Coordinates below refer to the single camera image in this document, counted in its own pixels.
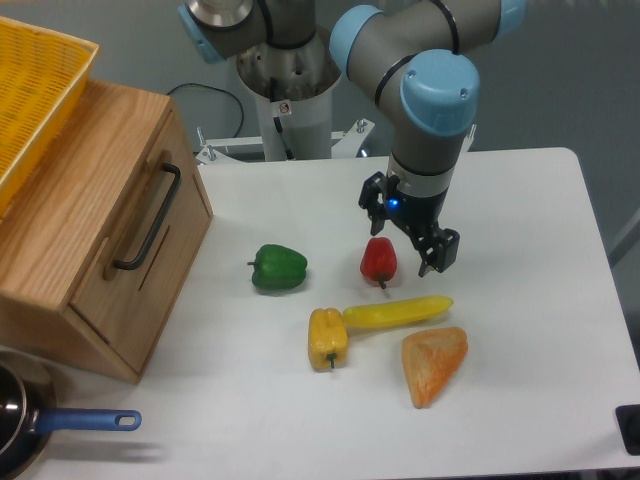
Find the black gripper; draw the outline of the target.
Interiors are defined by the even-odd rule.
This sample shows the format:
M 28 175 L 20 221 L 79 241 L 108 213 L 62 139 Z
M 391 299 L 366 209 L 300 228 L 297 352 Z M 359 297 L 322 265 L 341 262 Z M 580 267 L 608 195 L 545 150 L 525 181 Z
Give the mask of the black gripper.
M 370 235 L 379 234 L 390 218 L 419 253 L 421 278 L 431 271 L 443 273 L 457 258 L 460 234 L 439 225 L 450 182 L 451 170 L 419 175 L 401 167 L 389 167 L 387 177 L 376 172 L 362 185 L 358 205 L 367 212 Z

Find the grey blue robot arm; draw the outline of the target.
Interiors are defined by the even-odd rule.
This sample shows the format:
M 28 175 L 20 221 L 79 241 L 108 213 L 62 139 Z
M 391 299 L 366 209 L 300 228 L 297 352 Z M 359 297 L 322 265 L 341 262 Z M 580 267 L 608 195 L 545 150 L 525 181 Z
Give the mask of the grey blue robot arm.
M 323 159 L 331 152 L 331 93 L 356 85 L 391 122 L 385 172 L 362 187 L 373 233 L 393 223 L 410 239 L 422 272 L 456 260 L 459 235 L 439 215 L 471 136 L 480 77 L 468 51 L 512 32 L 522 1 L 420 1 L 386 14 L 349 9 L 330 31 L 313 1 L 187 1 L 179 18 L 201 58 L 234 59 L 253 95 L 265 157 Z

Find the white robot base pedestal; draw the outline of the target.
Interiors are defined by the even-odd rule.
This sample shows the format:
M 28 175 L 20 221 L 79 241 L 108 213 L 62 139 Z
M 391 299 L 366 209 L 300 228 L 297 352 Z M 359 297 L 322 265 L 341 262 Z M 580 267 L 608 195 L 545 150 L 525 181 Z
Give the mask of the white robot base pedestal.
M 267 161 L 327 159 L 332 148 L 332 93 L 341 71 L 329 52 L 329 32 L 295 49 L 266 43 L 236 60 L 253 95 Z

